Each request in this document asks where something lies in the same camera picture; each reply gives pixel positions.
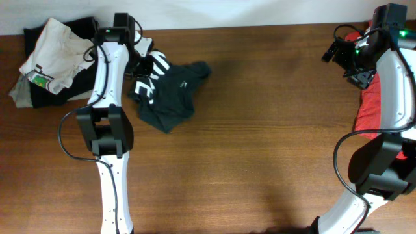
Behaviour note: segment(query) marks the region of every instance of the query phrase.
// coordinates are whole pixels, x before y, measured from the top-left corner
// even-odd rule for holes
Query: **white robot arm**
[[[414,149],[416,143],[416,128],[412,126],[416,108],[416,81],[414,75],[409,73],[409,69],[416,67],[416,51],[413,50],[416,44],[414,38],[405,38],[409,33],[403,30],[406,10],[405,6],[389,4],[377,8],[374,13],[371,29],[377,31],[381,28],[395,34],[396,37],[391,36],[390,39],[393,40],[391,43],[397,45],[394,48],[383,41],[386,37],[380,33],[364,36],[367,43],[359,43],[355,47],[335,43],[335,50],[333,45],[328,51],[335,55],[334,61],[346,69],[344,76],[360,88],[368,87],[372,76],[378,72],[382,106],[380,129],[406,130],[392,134],[384,131],[352,157],[348,169],[353,182],[350,187],[368,201],[370,209],[367,210],[363,199],[346,189],[335,206],[314,221],[310,231],[313,234],[353,233],[377,208],[393,201],[400,194],[410,193],[415,187],[414,159],[396,159],[402,149],[406,146],[413,146]]]
[[[138,72],[149,70],[145,56],[153,46],[151,38],[141,40],[135,23],[128,14],[117,13],[114,27],[96,33],[94,43],[100,48],[96,81],[88,105],[77,110],[87,148],[96,157],[87,161],[97,162],[101,179],[101,234],[134,233],[127,197],[127,163],[133,148],[133,127],[122,109],[122,86],[126,72],[141,75]],[[109,124],[98,125],[102,120],[108,120]]]

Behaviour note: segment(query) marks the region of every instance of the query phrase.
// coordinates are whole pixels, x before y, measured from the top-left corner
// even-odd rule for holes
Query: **folded clothing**
[[[139,77],[132,86],[129,97],[139,102],[141,120],[169,133],[194,114],[192,95],[211,73],[211,69],[205,62],[176,66],[169,64],[160,52],[151,52],[149,55],[153,57],[153,65],[158,68],[153,67],[149,77]],[[169,64],[164,75],[161,73],[164,73],[166,64],[160,63],[160,57]]]
[[[33,107],[31,90],[29,87],[30,83],[31,82],[28,79],[23,75],[20,75],[16,85],[14,85],[13,89],[8,93],[8,95],[12,97],[17,108]],[[85,93],[71,97],[68,101],[87,99],[91,97],[91,94],[92,90],[89,90]]]
[[[92,62],[83,59],[92,42],[71,32],[68,26],[49,18],[34,51],[20,72],[32,83],[58,94],[72,85],[72,79]]]
[[[64,23],[71,31],[82,39],[92,39],[97,31],[98,24],[93,17],[77,19]],[[39,36],[45,26],[34,29],[24,29],[25,37],[25,54],[29,58],[36,47]],[[52,94],[46,89],[29,83],[30,96],[34,108],[46,107],[50,105],[63,105],[72,97],[84,94],[93,89],[96,78],[97,64],[96,62],[89,68],[80,71],[72,81],[69,88],[62,89],[58,94]]]

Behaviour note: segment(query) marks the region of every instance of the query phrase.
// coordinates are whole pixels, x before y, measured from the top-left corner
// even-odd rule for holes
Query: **wooden table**
[[[335,26],[146,31],[174,64],[203,60],[213,73],[195,94],[193,118],[168,135],[139,120],[123,97],[135,130],[127,182],[136,233],[304,228],[334,205],[344,188],[333,147],[351,131],[360,102],[343,70],[320,61]],[[15,108],[7,93],[24,62],[23,38],[0,37],[0,49],[0,233],[99,233],[97,166],[69,159],[57,142],[61,117],[86,101]],[[90,155],[75,120],[63,133],[71,152]],[[343,145],[344,176],[366,141]],[[415,233],[415,221],[413,193],[363,227]]]

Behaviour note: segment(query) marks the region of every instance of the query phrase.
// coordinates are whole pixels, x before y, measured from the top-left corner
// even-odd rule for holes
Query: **black bracket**
[[[406,158],[397,155],[406,149]],[[382,133],[352,156],[348,176],[359,194],[371,193],[393,201],[416,186],[416,144],[400,135]]]
[[[334,41],[330,48],[325,52],[324,56],[322,56],[321,60],[323,62],[330,62],[335,53],[338,51],[338,43]]]
[[[110,124],[98,125],[102,119]],[[77,111],[77,120],[89,151],[96,157],[123,154],[133,149],[133,126],[121,107],[112,104],[105,109],[85,107]]]
[[[315,218],[315,220],[313,221],[313,223],[311,224],[310,227],[308,227],[307,229],[307,234],[319,234],[319,216]],[[380,234],[379,231],[374,231],[371,229],[362,229],[362,230],[358,230],[357,232],[355,232],[357,234]]]
[[[95,43],[98,45],[104,42],[117,42],[125,44],[129,51],[129,62],[125,68],[125,73],[136,73],[143,57],[135,50],[135,23],[134,17],[128,13],[115,13],[113,27],[100,28],[94,36]]]
[[[367,89],[370,86],[371,81],[376,75],[375,69],[369,69],[366,71],[356,71],[352,73],[345,73],[344,77],[347,77],[347,81],[360,89]]]

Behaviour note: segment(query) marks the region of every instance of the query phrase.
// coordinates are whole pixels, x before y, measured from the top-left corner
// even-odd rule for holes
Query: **black and white striped sleeve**
[[[140,97],[149,100],[149,104],[154,103],[153,92],[155,91],[155,85],[150,78],[138,79],[136,81],[135,93]]]
[[[166,55],[157,49],[151,51],[149,55],[153,60],[153,69],[150,73],[150,78],[157,80],[159,77],[166,74],[170,68],[170,63],[168,62]]]

